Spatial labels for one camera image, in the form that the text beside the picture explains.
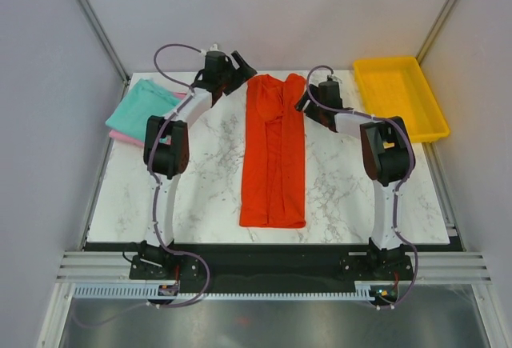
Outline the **orange t-shirt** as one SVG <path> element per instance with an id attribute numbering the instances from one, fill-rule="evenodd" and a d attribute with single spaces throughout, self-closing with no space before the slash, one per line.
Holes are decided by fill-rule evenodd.
<path id="1" fill-rule="evenodd" d="M 306 80 L 253 77 L 246 92 L 246 140 L 239 225 L 300 229 L 306 225 L 303 113 L 295 104 Z"/>

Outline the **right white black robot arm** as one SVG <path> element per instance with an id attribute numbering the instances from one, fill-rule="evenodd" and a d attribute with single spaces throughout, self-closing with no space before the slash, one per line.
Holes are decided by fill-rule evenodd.
<path id="1" fill-rule="evenodd" d="M 361 143 L 363 167 L 374 188 L 374 226 L 366 256 L 356 259 L 356 271 L 377 279 L 416 279 L 417 248 L 399 230 L 401 188 L 416 164 L 402 118 L 380 118 L 344 107 L 332 77 L 316 86 L 307 83 L 295 109 Z"/>

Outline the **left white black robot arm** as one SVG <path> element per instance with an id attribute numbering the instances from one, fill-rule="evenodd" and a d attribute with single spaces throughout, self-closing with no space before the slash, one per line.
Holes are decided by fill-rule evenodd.
<path id="1" fill-rule="evenodd" d="M 135 255 L 129 259 L 131 280 L 169 280 L 179 277 L 178 259 L 186 252 L 174 248 L 174 205 L 180 177 L 190 160 L 189 129 L 223 96 L 235 92 L 257 74 L 255 68 L 238 51 L 226 54 L 218 49 L 200 50 L 181 44 L 200 53 L 204 66 L 190 83 L 167 74 L 158 64 L 158 56 L 167 44 L 157 49 L 154 67 L 165 79 L 184 86 L 183 100 L 166 114 L 147 119 L 143 161 L 155 181 L 150 210 L 150 223 L 145 238 L 133 243 Z"/>

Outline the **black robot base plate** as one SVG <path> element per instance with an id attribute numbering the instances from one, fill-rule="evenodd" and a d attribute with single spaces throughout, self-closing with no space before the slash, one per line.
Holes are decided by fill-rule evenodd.
<path id="1" fill-rule="evenodd" d="M 357 281 L 395 284 L 355 269 L 368 245 L 175 244 L 178 284 L 193 292 L 214 290 L 348 290 Z"/>

